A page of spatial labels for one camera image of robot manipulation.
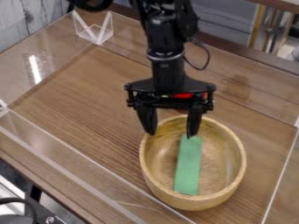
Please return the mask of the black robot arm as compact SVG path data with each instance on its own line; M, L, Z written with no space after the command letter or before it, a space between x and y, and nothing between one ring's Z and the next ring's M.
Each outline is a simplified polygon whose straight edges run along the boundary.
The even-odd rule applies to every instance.
M190 0L136 0L146 36L146 58L152 77L124 85L126 106L133 108L144 131L153 135L157 109L188 112L185 135L193 137L201 116L213 109L216 85L188 76L184 43L197 32L197 16Z

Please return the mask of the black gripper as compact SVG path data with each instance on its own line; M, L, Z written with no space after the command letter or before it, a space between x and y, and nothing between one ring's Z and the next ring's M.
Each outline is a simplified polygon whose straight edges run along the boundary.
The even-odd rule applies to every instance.
M213 92L216 85L194 80L184 70L184 52L149 52L146 57L152 66L152 77L125 84L126 106L136 110L144 131L153 135L157 127L156 109L185 109L186 137L197 135L201 114L213 110ZM198 94L206 92L202 99ZM174 94L192 93L189 99L176 99Z

